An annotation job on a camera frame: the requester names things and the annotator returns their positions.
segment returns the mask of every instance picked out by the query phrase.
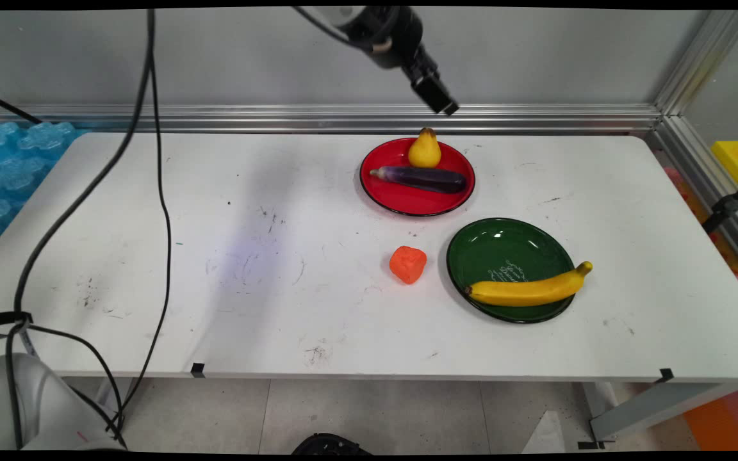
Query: pear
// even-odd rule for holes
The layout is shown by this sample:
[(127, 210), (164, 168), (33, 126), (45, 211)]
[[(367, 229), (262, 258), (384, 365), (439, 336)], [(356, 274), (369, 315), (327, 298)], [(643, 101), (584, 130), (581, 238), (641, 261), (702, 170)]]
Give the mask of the pear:
[(418, 168), (434, 168), (440, 163), (440, 146), (433, 129), (421, 129), (418, 139), (409, 148), (409, 163)]

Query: floor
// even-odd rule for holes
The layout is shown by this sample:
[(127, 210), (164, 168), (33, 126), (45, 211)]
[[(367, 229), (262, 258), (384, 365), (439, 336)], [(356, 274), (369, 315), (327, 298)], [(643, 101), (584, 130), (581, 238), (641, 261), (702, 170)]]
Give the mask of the floor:
[[(95, 394), (98, 378), (67, 378)], [(619, 401), (645, 385), (615, 386)], [(566, 452), (590, 441), (582, 386), (565, 382), (146, 379), (127, 410), (130, 449), (287, 455), (331, 432), (373, 455), (520, 453), (546, 410), (557, 412)], [(675, 417), (601, 451), (696, 450)]]

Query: yellow banana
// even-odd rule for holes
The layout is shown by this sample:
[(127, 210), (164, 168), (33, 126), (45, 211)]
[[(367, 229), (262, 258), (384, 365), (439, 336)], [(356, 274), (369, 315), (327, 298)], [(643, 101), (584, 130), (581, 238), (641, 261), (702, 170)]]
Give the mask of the yellow banana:
[(440, 163), (440, 145), (431, 128), (421, 129), (418, 139), (409, 148), (409, 164), (418, 168), (434, 168)]
[(472, 300), (495, 306), (525, 307), (553, 303), (574, 295), (582, 288), (586, 274), (594, 266), (588, 261), (576, 269), (537, 281), (478, 281), (466, 287)]

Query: eggplant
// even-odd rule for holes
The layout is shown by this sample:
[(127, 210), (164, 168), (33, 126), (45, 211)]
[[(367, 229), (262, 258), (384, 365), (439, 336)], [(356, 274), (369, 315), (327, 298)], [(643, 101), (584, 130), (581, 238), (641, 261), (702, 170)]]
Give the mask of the eggplant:
[(457, 193), (466, 189), (466, 176), (438, 168), (415, 166), (381, 166), (370, 175), (382, 181), (403, 184), (440, 193)]

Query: blue foam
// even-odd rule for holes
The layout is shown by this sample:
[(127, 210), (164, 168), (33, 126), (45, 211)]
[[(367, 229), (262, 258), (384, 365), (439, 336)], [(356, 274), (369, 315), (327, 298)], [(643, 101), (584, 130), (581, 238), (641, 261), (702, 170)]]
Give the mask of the blue foam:
[(65, 150), (89, 129), (49, 122), (21, 129), (0, 123), (0, 236)]

